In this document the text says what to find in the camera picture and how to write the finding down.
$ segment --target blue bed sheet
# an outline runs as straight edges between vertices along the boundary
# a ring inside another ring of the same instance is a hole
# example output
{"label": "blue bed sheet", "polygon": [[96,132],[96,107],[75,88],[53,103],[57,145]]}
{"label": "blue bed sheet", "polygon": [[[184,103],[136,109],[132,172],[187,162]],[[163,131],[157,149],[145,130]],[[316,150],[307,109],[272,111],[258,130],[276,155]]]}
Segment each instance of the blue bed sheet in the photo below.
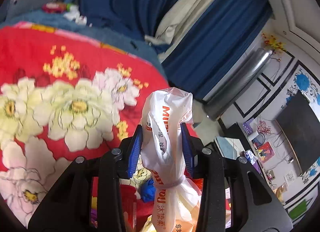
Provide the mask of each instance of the blue bed sheet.
{"label": "blue bed sheet", "polygon": [[62,14],[45,13],[41,10],[28,12],[23,15],[14,17],[8,21],[0,24],[0,28],[10,26],[19,21],[29,21],[46,26],[56,27],[72,32],[76,32],[93,39],[99,40],[103,43],[112,45],[126,52],[134,54],[152,65],[165,77],[164,70],[158,60],[156,51],[150,47],[145,41],[133,40],[123,34],[114,32],[109,28],[95,28],[88,26],[81,26],[73,21],[69,21],[63,17]]}

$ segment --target flower center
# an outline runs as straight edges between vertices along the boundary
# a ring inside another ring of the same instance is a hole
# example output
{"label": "flower center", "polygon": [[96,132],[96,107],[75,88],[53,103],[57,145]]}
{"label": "flower center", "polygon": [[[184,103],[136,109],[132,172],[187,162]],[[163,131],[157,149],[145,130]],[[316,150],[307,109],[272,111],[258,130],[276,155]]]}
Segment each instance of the flower center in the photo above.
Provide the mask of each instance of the flower center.
{"label": "flower center", "polygon": [[76,114],[85,113],[88,110],[88,105],[83,100],[75,100],[71,103],[71,110]]}
{"label": "flower center", "polygon": [[32,204],[38,204],[39,203],[39,199],[38,199],[38,193],[31,193],[29,190],[25,190],[25,192],[23,192],[26,200],[28,200],[29,202],[31,202]]}
{"label": "flower center", "polygon": [[118,93],[123,93],[128,89],[127,85],[122,85],[121,87],[118,88]]}
{"label": "flower center", "polygon": [[5,110],[5,113],[7,114],[8,117],[14,116],[14,112],[15,112],[14,101],[9,100],[9,101],[4,105],[4,110]]}

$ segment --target black television screen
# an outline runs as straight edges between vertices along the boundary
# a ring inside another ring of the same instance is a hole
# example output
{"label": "black television screen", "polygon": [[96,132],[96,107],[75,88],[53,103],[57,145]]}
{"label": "black television screen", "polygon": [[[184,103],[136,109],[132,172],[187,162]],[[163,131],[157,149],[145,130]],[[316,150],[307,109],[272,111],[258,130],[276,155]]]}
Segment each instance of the black television screen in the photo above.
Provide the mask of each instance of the black television screen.
{"label": "black television screen", "polygon": [[298,91],[276,120],[304,173],[320,156],[320,122],[309,106],[309,101]]}

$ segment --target white flower print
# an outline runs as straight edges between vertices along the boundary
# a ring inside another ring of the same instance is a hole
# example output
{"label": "white flower print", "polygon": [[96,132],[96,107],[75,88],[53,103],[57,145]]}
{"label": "white flower print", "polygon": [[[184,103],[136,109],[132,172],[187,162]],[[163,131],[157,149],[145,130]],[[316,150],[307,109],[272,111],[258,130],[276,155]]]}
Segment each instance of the white flower print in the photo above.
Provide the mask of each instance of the white flower print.
{"label": "white flower print", "polygon": [[99,90],[111,92],[112,101],[118,110],[124,109],[124,104],[136,106],[139,88],[133,84],[132,79],[123,77],[118,70],[107,68],[104,73],[96,72],[92,84]]}
{"label": "white flower print", "polygon": [[28,227],[29,220],[47,191],[70,164],[65,158],[57,161],[44,140],[30,137],[25,154],[14,141],[3,150],[0,171],[0,193],[18,220]]}
{"label": "white flower print", "polygon": [[86,146],[95,149],[103,139],[113,139],[112,127],[120,116],[107,90],[100,91],[82,78],[75,87],[57,80],[41,95],[34,119],[41,126],[49,124],[48,137],[54,141],[64,138],[71,152]]}
{"label": "white flower print", "polygon": [[21,78],[18,84],[3,84],[0,95],[0,143],[4,149],[6,140],[16,138],[26,142],[30,136],[43,132],[43,128],[33,119],[33,108],[41,102],[40,89],[35,88],[35,80]]}

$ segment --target blue gripper pad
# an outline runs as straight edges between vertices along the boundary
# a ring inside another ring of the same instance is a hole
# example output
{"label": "blue gripper pad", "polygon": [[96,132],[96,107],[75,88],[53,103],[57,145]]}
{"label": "blue gripper pad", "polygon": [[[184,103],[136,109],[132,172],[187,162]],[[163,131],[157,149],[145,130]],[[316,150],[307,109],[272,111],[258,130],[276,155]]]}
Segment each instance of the blue gripper pad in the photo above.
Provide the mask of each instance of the blue gripper pad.
{"label": "blue gripper pad", "polygon": [[128,158],[128,177],[129,178],[132,178],[133,174],[136,172],[142,140],[143,140],[142,126],[138,125],[132,136],[132,139],[130,141],[130,145],[128,148],[129,150],[131,149],[131,153]]}
{"label": "blue gripper pad", "polygon": [[186,162],[186,167],[191,176],[193,176],[194,172],[194,157],[191,149],[191,139],[188,128],[185,123],[181,123],[181,136],[182,136],[182,152],[184,156],[184,161]]}

